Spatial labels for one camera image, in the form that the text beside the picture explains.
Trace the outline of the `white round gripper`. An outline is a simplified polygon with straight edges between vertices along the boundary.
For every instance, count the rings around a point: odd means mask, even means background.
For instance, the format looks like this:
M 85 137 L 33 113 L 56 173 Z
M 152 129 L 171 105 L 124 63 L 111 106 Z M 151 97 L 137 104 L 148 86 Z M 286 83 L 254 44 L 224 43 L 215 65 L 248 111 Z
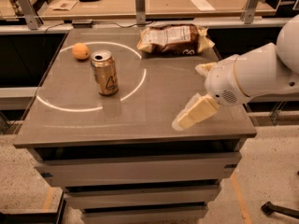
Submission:
M 237 58 L 237 55 L 233 55 L 217 63 L 202 63 L 195 66 L 196 72 L 206 77 L 205 87 L 208 94 L 202 96 L 196 93 L 191 98 L 172 122 L 175 130 L 183 131 L 209 119 L 217 113 L 220 105 L 241 105 L 249 101 L 249 97 L 240 89 L 237 82 L 235 74 Z

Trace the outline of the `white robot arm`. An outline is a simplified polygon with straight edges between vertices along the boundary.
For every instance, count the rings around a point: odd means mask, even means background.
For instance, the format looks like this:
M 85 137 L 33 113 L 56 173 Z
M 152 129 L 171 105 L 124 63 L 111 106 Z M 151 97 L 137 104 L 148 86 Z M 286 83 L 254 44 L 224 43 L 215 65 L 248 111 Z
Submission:
M 177 131 L 214 116 L 223 105 L 243 105 L 255 97 L 299 92 L 299 16 L 268 43 L 217 63 L 195 66 L 206 78 L 206 95 L 195 94 L 172 123 Z

